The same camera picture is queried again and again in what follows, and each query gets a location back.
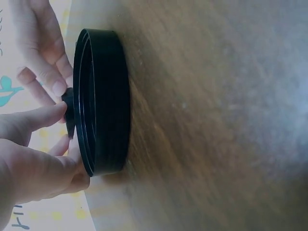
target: table surface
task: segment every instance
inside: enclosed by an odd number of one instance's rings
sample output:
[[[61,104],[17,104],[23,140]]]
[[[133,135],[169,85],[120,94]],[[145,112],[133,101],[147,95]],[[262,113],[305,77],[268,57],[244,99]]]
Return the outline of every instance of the table surface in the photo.
[[[93,178],[97,231],[308,228],[308,1],[76,0],[125,48],[125,169]]]

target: jar lid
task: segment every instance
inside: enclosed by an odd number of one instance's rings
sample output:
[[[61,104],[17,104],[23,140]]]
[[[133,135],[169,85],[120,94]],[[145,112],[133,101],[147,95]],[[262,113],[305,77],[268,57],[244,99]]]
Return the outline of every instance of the jar lid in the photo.
[[[90,177],[120,171],[128,154],[128,70],[115,32],[83,29],[76,43],[73,88],[62,96],[68,136],[76,126],[81,157]]]

